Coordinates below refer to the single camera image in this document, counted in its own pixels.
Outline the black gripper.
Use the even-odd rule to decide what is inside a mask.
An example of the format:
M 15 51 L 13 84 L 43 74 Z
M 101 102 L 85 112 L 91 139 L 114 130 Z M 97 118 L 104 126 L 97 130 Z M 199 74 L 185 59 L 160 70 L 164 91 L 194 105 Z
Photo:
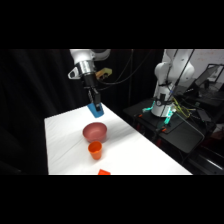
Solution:
M 92 112 L 99 112 L 101 110 L 101 95 L 97 90 L 97 78 L 94 73 L 85 74 L 83 76 L 84 80 L 84 89 L 87 91 L 90 104 L 88 107 Z

